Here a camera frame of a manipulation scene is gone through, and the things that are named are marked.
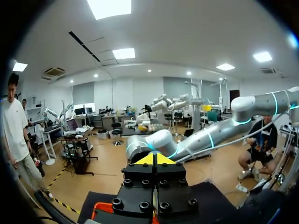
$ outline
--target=gray pants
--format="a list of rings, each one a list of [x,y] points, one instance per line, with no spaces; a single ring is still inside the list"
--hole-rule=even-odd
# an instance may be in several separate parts
[[[17,166],[21,178],[23,178],[34,191],[38,190],[38,188],[42,191],[47,191],[42,175],[38,168],[36,168],[36,165],[29,154],[22,161],[17,162]]]

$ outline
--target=hair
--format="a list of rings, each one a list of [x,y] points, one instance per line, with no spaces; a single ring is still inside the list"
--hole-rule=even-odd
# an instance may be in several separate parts
[[[15,84],[15,86],[17,87],[18,82],[19,82],[19,75],[12,73],[9,77],[8,85]]]

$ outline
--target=black floor mat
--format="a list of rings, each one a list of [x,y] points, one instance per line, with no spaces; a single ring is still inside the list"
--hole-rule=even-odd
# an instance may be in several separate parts
[[[195,198],[199,203],[199,213],[201,224],[209,224],[218,219],[227,217],[236,212],[229,200],[210,182],[202,182],[191,186]],[[83,224],[91,218],[93,207],[97,202],[111,203],[115,195],[106,195],[95,192],[89,192],[82,206],[81,214],[78,219],[79,224]]]

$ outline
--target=ceiling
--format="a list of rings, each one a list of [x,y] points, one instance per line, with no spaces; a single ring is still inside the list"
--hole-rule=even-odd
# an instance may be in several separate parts
[[[123,48],[134,48],[136,57],[111,60],[111,50]],[[265,50],[273,60],[257,62],[252,55]],[[253,0],[132,0],[131,14],[102,20],[95,20],[86,0],[55,1],[35,22],[15,59],[28,64],[19,73],[26,79],[40,79],[51,67],[64,69],[66,77],[52,81],[59,85],[120,77],[295,78],[299,70],[287,32]],[[235,69],[216,68],[223,63]],[[261,73],[266,66],[280,73]]]

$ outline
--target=yellow black hazard tape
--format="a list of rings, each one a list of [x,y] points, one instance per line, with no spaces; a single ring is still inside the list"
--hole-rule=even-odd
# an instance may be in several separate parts
[[[54,184],[54,182],[57,180],[57,178],[66,170],[66,168],[64,168],[63,170],[61,170],[61,172],[57,175],[57,177],[55,177],[55,179],[48,185],[47,189],[49,189],[52,184]]]
[[[71,211],[76,212],[76,213],[78,213],[78,214],[81,213],[80,211],[78,211],[78,210],[76,210],[76,209],[73,209],[71,206],[66,205],[65,203],[59,201],[59,200],[56,199],[56,198],[54,198],[54,201],[56,201],[58,204],[64,206],[64,207],[67,208],[68,210],[71,210]]]

